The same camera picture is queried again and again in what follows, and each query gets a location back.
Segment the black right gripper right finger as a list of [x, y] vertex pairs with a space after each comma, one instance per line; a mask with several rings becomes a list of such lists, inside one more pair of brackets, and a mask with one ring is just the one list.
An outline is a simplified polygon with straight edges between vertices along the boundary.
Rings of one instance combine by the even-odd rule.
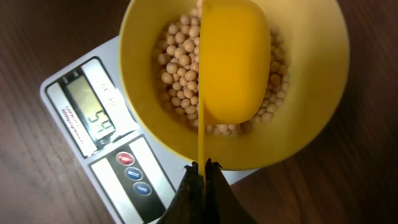
[[256, 224], [235, 197], [221, 165], [208, 159], [205, 165], [206, 198], [203, 222], [211, 224]]

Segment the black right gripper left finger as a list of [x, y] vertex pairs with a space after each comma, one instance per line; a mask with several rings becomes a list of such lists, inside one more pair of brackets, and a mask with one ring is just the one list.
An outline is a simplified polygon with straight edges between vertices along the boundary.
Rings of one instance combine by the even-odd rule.
[[200, 224], [205, 183], [198, 173], [198, 163], [185, 165], [185, 174], [171, 204], [157, 224]]

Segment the yellow measuring scoop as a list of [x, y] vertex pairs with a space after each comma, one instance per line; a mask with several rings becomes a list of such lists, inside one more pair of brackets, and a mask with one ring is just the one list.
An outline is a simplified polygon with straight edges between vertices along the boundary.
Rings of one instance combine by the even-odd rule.
[[205, 175], [205, 128], [254, 116], [271, 59], [267, 18], [252, 1], [207, 0], [200, 31], [198, 172]]

